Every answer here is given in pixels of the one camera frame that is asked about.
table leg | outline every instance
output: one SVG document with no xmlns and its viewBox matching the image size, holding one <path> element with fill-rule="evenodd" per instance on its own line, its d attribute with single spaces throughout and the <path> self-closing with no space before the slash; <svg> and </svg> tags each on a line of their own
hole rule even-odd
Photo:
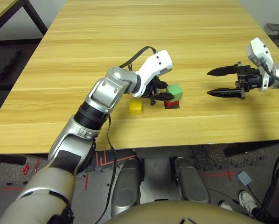
<svg viewBox="0 0 279 224">
<path fill-rule="evenodd" d="M 32 6 L 32 4 L 29 2 L 29 0 L 23 0 L 24 5 L 23 8 L 26 10 L 27 14 L 29 15 L 29 17 L 33 20 L 33 22 L 35 23 L 35 25 L 38 27 L 38 29 L 40 30 L 40 32 L 45 35 L 45 33 L 47 32 L 47 27 L 44 24 L 44 22 L 41 20 L 40 16 L 38 15 L 38 13 L 36 12 L 36 10 L 34 9 L 34 7 Z"/>
</svg>

floor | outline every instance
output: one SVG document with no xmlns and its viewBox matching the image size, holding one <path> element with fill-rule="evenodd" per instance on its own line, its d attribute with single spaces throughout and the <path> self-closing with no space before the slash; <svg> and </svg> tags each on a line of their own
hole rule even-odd
<svg viewBox="0 0 279 224">
<path fill-rule="evenodd" d="M 174 147 L 170 148 L 170 150 L 178 152 L 173 156 L 186 156 L 191 154 L 190 147 Z M 253 190 L 256 197 L 262 201 L 270 184 L 273 165 L 279 155 L 279 144 L 266 147 L 263 150 L 265 150 L 266 157 L 257 165 L 249 165 L 241 168 L 229 168 L 227 170 L 219 169 L 199 171 L 206 187 L 209 188 L 208 191 L 212 204 L 218 205 L 221 200 L 225 200 L 230 203 L 235 212 L 246 215 L 245 211 L 229 198 L 231 197 L 238 200 L 237 196 L 240 190 L 245 189 L 248 191 L 248 189 L 238 180 L 236 176 L 243 170 L 252 178 L 250 188 Z M 139 156 L 143 156 L 143 154 L 145 154 L 145 180 L 140 186 L 141 204 L 153 202 L 155 199 L 180 200 L 178 187 L 171 178 L 167 148 L 163 151 L 153 150 L 151 148 L 150 152 L 151 153 L 146 153 L 146 151 L 144 151 L 143 153 L 141 152 L 141 149 L 136 150 L 135 152 Z M 117 175 L 122 167 L 122 164 L 123 162 L 119 164 Z M 8 166 L 8 169 L 17 169 L 19 175 L 24 178 L 20 171 L 23 166 Z M 9 173 L 8 175 L 6 175 L 6 173 L 4 174 L 4 178 L 13 178 L 12 173 Z M 99 218 L 105 207 L 107 190 L 109 188 L 108 184 L 110 183 L 111 175 L 112 165 L 103 164 L 100 164 L 99 167 L 95 167 L 95 169 L 89 173 L 79 175 L 72 202 L 72 210 L 75 214 L 75 224 L 95 223 L 95 221 Z M 24 185 L 22 182 L 12 184 L 11 186 L 7 186 L 5 183 L 0 184 L 0 216 L 3 214 L 8 205 L 15 200 L 23 187 Z M 273 216 L 279 217 L 279 181 L 268 210 Z M 109 206 L 100 223 L 104 223 L 110 218 L 111 214 Z"/>
<path fill-rule="evenodd" d="M 23 53 L 12 71 L 0 84 L 13 85 L 15 83 L 36 47 L 36 44 L 20 46 Z M 8 91 L 0 91 L 0 107 L 8 93 Z M 138 157 L 146 158 L 146 180 L 141 184 L 141 203 L 164 198 L 170 200 L 180 199 L 178 188 L 171 180 L 168 158 L 172 156 L 187 157 L 192 154 L 192 151 L 193 148 L 189 146 L 136 150 Z M 227 170 L 226 167 L 221 165 L 203 169 L 203 166 L 199 164 L 199 173 L 207 188 L 219 190 L 237 200 L 239 191 L 246 189 L 246 187 L 239 182 L 236 174 L 244 170 L 253 179 L 250 184 L 251 189 L 258 199 L 262 200 L 269 186 L 274 162 L 279 155 L 279 144 L 266 147 L 264 154 L 263 159 L 257 160 L 255 164 L 242 163 L 240 167 L 229 166 Z M 23 166 L 0 164 L 0 216 L 7 206 L 18 196 L 24 187 L 24 182 L 29 181 L 33 175 L 38 160 L 29 158 L 28 162 L 30 163 L 31 170 L 27 176 L 24 176 L 21 172 Z M 37 169 L 43 167 L 45 163 L 45 160 L 41 160 Z M 107 185 L 109 184 L 111 173 L 111 165 L 99 164 L 95 169 L 88 170 L 87 173 L 78 176 L 75 196 L 72 202 L 72 209 L 76 217 L 74 223 L 94 223 L 98 219 L 105 206 L 106 191 L 108 190 Z M 209 194 L 212 204 L 217 205 L 220 200 L 226 200 L 231 204 L 234 211 L 244 214 L 240 206 L 233 203 L 230 198 L 212 190 L 209 190 Z M 279 217 L 279 182 L 269 206 L 269 211 L 272 215 Z M 109 218 L 111 218 L 110 207 L 100 223 L 104 223 Z"/>
</svg>

dark red block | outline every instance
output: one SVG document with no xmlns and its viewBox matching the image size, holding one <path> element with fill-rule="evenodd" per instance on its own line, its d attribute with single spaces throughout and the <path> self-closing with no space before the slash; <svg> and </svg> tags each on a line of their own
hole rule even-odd
<svg viewBox="0 0 279 224">
<path fill-rule="evenodd" d="M 170 103 L 168 100 L 165 100 L 165 101 L 164 101 L 164 104 L 165 104 L 166 107 L 171 107 L 171 106 L 178 105 L 178 104 L 179 104 L 179 101 L 177 100 L 177 101 L 174 101 L 174 102 L 171 102 L 171 103 Z"/>
</svg>

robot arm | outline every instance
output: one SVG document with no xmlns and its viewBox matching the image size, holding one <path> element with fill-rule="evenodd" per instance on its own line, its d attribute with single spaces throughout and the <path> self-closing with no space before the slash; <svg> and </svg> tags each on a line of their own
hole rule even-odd
<svg viewBox="0 0 279 224">
<path fill-rule="evenodd" d="M 0 224 L 72 223 L 70 204 L 76 174 L 89 165 L 102 125 L 123 93 L 143 96 L 147 86 L 153 85 L 152 80 L 172 67 L 168 52 L 163 50 L 150 56 L 137 72 L 110 68 L 56 138 L 48 165 L 33 176 L 5 211 Z"/>
<path fill-rule="evenodd" d="M 208 91 L 207 93 L 215 97 L 237 97 L 245 99 L 245 93 L 252 89 L 259 88 L 260 91 L 266 91 L 268 87 L 279 89 L 279 64 L 273 64 L 273 59 L 266 45 L 255 38 L 247 46 L 246 52 L 248 58 L 258 68 L 242 66 L 240 62 L 234 66 L 220 67 L 208 72 L 211 76 L 225 76 L 227 74 L 237 73 L 236 88 L 220 88 Z"/>
</svg>

white shoe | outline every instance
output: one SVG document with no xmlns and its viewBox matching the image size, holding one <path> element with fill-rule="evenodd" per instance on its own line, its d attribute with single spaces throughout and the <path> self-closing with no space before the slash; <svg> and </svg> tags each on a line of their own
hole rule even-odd
<svg viewBox="0 0 279 224">
<path fill-rule="evenodd" d="M 231 208 L 230 204 L 225 202 L 225 201 L 220 201 L 218 206 L 223 208 L 223 209 L 227 209 L 227 210 L 233 211 L 233 209 Z"/>
<path fill-rule="evenodd" d="M 254 208 L 258 208 L 259 206 L 257 205 L 257 202 L 253 197 L 247 193 L 245 190 L 241 190 L 239 192 L 239 203 L 240 205 L 247 211 L 249 216 L 252 217 L 251 211 Z"/>
</svg>

